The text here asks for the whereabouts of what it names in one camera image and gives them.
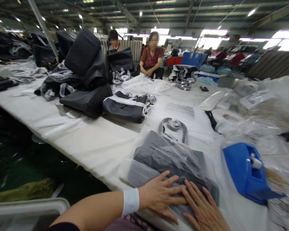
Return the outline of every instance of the red shirt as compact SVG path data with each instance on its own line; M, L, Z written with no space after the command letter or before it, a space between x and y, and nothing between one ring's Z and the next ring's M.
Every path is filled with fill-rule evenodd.
M240 61L244 58L245 58L245 55L243 53L239 53L235 57L232 58L230 65L237 66L239 65Z

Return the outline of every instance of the worker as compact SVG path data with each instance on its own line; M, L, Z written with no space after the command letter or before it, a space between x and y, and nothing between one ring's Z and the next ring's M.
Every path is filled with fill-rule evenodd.
M254 51L253 54L246 59L244 66L252 66L259 58L260 55L258 54L258 51Z
M230 62L230 66L239 65L240 61L244 58L245 58L245 55L243 53L243 50L240 50L239 53L235 57L232 58L232 60Z
M226 57L227 57L227 49L224 49L221 53L219 53L216 56L216 59L210 62L210 65L212 65L213 63L219 63L219 65L221 66L223 64L224 58Z
M144 45L144 43L142 44L142 47L141 47L141 55L142 55L142 53L144 52L144 49L145 49L145 45Z
M161 68L164 49L158 47L158 33L151 32L149 46L144 49L140 59L140 71L150 78L162 79L164 68Z
M204 51L205 51L204 45L202 45L201 48L198 49L197 53L203 54Z
M116 49L117 51L124 50L125 47L119 43L119 35L116 30L111 30L109 33L109 39L111 42L111 45L109 47L110 50Z
M187 180L185 185L171 187L179 177L175 175L164 180L169 174L170 171L165 171L138 189L105 192L84 198L59 216L48 231L149 230L152 229L150 224L129 212L150 209L178 224L178 219L167 207L183 204L189 204L197 217L196 220L189 213L183 214L195 230L230 231L207 189L202 188L206 199L197 186Z
M211 56L211 54L212 54L212 47L210 47L208 50L206 50L206 51L204 52L204 54L207 54L206 59L205 59L205 61L204 61L204 63L205 63L206 60L207 60L207 58L208 58L209 56Z

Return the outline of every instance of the label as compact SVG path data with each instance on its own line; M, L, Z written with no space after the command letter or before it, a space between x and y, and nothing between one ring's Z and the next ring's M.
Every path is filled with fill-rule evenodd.
M262 90L240 99L240 103L247 109L251 109L259 103L271 98L276 98L272 92L269 90Z

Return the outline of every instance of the white tablecloth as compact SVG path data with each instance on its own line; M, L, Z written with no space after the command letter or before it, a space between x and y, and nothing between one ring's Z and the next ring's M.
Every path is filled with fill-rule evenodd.
M34 91L44 79L36 80L30 85L21 85L0 92L0 106L12 116L25 124L34 134L41 136L55 126L37 128L37 123L48 118L60 117L54 101L47 102L42 97L18 96L15 94L26 90ZM210 93L219 90L208 86ZM208 95L199 86L192 87L192 91L182 91L178 88L158 96L155 106L150 110L149 118L142 124L112 121L99 117L71 132L46 140L61 153L83 166L96 178L104 182L111 190L129 188L118 175L121 161L131 157L133 142L138 132L143 128L157 129L160 121L165 117L176 117L183 121L189 132L189 146L204 152L209 169L209 177L214 179L220 188L220 208L227 222L233 230L266 230L268 223L267 207L258 205L241 196L230 179L228 169L223 163L220 143L222 136L213 131L210 121L203 111L197 107ZM176 111L166 109L169 102L187 105L194 108L195 118L190 119ZM164 230L192 230L185 222L179 221L179 227L170 224L149 211L139 213L152 224Z

